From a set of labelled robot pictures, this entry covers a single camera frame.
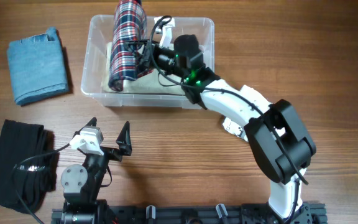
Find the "red navy plaid shirt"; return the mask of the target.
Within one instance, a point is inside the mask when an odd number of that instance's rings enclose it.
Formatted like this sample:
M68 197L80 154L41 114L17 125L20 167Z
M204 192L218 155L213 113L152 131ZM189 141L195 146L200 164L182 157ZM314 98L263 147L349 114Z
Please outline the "red navy plaid shirt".
M147 37L147 16L140 0L119 1L114 14L114 29L109 64L108 87L124 90L125 81L136 81L152 72L142 64L139 50Z

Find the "cream cloth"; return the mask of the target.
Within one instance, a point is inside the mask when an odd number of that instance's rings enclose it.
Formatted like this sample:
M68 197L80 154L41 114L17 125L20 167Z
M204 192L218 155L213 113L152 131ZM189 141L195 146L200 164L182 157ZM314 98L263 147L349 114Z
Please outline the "cream cloth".
M181 86L174 85L174 83L165 79L158 74L156 69L148 75L138 78L135 81L124 80L122 91L114 91L108 86L109 80L109 65L111 58L112 42L106 44L106 72L102 78L101 88L107 93L128 93L128 94L167 94L167 95L184 95Z

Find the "white printed t-shirt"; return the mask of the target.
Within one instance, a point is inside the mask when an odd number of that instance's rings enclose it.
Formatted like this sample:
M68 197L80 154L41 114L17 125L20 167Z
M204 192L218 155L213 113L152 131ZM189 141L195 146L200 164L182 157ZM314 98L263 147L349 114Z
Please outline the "white printed t-shirt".
M247 85L243 85L239 92L242 96L245 96L251 103L258 107L258 109L263 113L267 112L269 106L272 104L261 93ZM258 116L260 116L260 114L256 112L256 110L254 110L251 106L248 106L248 110L246 111L246 118L251 119L257 118ZM231 119L225 118L222 126L230 134L233 134L246 142L248 141L244 127L238 125Z

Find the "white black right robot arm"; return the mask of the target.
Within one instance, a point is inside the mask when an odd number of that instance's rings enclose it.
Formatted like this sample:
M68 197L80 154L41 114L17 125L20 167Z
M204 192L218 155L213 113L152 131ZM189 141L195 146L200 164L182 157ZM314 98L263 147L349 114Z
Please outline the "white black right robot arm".
M124 46L165 78L170 74L180 77L177 84L191 103L244 128L254 159L271 182L268 205L273 220L291 223L299 215L301 184L307 183L304 174L316 153L316 145L294 107L280 100L262 111L206 66L194 35L179 36L172 50L152 39L126 40Z

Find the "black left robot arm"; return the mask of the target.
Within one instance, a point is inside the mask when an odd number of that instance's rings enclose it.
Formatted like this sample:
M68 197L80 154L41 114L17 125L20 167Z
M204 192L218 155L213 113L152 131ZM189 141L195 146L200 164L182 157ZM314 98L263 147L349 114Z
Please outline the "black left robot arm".
M104 140L97 119L77 131L69 146L85 155L84 162L67 167L61 175L65 202L62 210L54 210L52 223L119 223L117 215L106 200L99 200L98 194L106 174L112 176L110 161L121 162L124 156L132 154L130 122L126 121L119 133L117 148L104 147Z

